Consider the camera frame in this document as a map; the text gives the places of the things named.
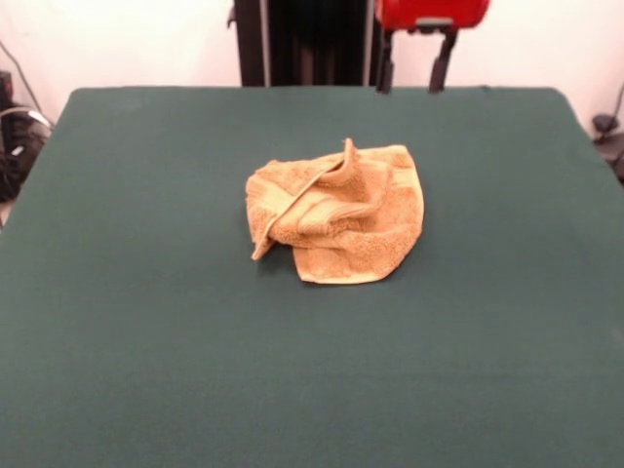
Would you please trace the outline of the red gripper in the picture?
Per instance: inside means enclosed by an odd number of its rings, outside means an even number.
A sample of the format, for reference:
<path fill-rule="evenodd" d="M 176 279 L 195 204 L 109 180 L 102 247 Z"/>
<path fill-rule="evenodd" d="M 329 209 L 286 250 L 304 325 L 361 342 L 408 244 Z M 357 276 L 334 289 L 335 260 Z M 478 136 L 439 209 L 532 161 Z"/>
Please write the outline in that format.
<path fill-rule="evenodd" d="M 488 10 L 487 0 L 381 0 L 374 2 L 375 16 L 383 28 L 380 43 L 376 91 L 389 94 L 392 87 L 393 31 L 416 29 L 476 27 Z M 434 60 L 428 91 L 441 93 L 445 89 L 449 62 L 458 32 L 448 30 L 440 52 Z"/>

